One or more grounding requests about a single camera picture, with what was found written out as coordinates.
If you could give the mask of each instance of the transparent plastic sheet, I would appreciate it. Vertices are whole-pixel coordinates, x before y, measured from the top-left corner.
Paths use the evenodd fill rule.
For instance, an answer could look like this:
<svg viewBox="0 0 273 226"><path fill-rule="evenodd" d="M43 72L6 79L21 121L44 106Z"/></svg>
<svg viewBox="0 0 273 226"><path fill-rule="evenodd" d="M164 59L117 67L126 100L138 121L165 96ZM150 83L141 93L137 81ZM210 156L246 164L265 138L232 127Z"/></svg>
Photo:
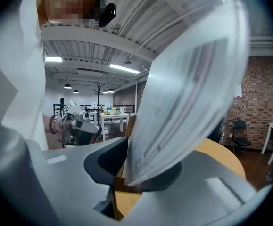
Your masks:
<svg viewBox="0 0 273 226"><path fill-rule="evenodd" d="M164 172L200 145L231 104L248 56L247 12L231 1L153 61L129 140L128 185Z"/></svg>

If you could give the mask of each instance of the brick wall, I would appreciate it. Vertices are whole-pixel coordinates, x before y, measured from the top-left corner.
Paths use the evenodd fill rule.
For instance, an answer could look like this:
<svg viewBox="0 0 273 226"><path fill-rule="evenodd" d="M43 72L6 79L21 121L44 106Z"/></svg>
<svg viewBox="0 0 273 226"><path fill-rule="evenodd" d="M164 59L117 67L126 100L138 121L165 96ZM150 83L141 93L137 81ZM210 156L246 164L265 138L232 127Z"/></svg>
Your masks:
<svg viewBox="0 0 273 226"><path fill-rule="evenodd" d="M235 97L224 117L224 143L229 142L232 122L243 120L247 126L247 138L252 142L251 148L261 149L268 125L273 122L273 57L250 57L241 86L242 97ZM269 145L273 148L273 130Z"/></svg>
<svg viewBox="0 0 273 226"><path fill-rule="evenodd" d="M137 110L140 107L142 93L144 92L147 81L137 84Z"/></svg>
<svg viewBox="0 0 273 226"><path fill-rule="evenodd" d="M142 93L145 89L146 82L137 84L137 108L140 106ZM128 88L122 89L113 95L113 104L121 105L121 103L125 105L135 105L135 85L132 85Z"/></svg>
<svg viewBox="0 0 273 226"><path fill-rule="evenodd" d="M135 85L122 89L113 94L113 104L121 105L135 105Z"/></svg>

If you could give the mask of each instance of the white wall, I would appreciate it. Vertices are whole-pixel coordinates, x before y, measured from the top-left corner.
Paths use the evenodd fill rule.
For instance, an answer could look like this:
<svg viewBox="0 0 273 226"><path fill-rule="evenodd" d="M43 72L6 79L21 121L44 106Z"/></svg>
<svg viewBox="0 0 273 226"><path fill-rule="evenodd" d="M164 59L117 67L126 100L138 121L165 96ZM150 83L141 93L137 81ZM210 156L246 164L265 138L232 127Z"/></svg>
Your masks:
<svg viewBox="0 0 273 226"><path fill-rule="evenodd" d="M73 91L77 89L79 94L74 94ZM53 115L53 104L60 104L60 98L64 98L64 104L73 100L80 105L91 105L93 102L97 103L98 97L93 91L96 87L80 86L72 89L65 89L62 85L55 82L50 77L46 76L45 98L43 102L43 114L46 116ZM99 97L99 102L105 104L110 102L113 104L113 94L103 94Z"/></svg>
<svg viewBox="0 0 273 226"><path fill-rule="evenodd" d="M53 104L60 104L60 98L64 98L66 94L65 90L66 89L62 85L46 76L45 97L43 102L44 115L53 115Z"/></svg>
<svg viewBox="0 0 273 226"><path fill-rule="evenodd" d="M79 91L79 94L73 93L75 89ZM69 100L73 100L79 105L91 105L93 102L97 103L98 96L95 94L93 89L97 90L97 87L80 86L68 89L64 98L64 104L68 103ZM103 94L99 97L100 104L104 105L105 102L110 102L110 104L113 104L113 94Z"/></svg>

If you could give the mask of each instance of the black folding chair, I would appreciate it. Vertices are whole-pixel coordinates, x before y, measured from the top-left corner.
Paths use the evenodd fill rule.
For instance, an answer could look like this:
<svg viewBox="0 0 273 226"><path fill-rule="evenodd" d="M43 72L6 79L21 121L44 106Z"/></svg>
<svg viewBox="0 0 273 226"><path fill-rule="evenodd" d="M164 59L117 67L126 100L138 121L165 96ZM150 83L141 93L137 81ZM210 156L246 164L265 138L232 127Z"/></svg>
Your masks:
<svg viewBox="0 0 273 226"><path fill-rule="evenodd" d="M240 130L243 130L243 135L244 136L239 137L239 134L238 134L238 137L235 137L235 131L240 132ZM246 138L246 124L245 124L245 121L234 121L233 122L233 125L232 125L232 138L231 138L229 144L231 144L231 141L234 142L233 152L235 150L235 144L237 146L244 146L246 148L246 151L247 151L248 146L251 145L251 142L248 141L247 138Z"/></svg>

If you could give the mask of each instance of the ceiling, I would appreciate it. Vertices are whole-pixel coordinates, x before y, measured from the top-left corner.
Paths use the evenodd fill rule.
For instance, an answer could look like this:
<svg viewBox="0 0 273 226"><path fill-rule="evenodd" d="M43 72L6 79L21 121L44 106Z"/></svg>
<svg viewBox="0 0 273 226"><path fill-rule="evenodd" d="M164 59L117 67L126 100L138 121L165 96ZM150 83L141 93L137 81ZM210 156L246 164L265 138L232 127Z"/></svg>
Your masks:
<svg viewBox="0 0 273 226"><path fill-rule="evenodd" d="M252 55L273 55L273 24L256 0L242 0L249 9ZM121 89L146 79L151 62L182 32L222 0L107 0L116 4L116 17L104 28L96 22L83 25L48 24L42 37L46 73L58 83ZM110 68L116 64L140 71L136 75Z"/></svg>

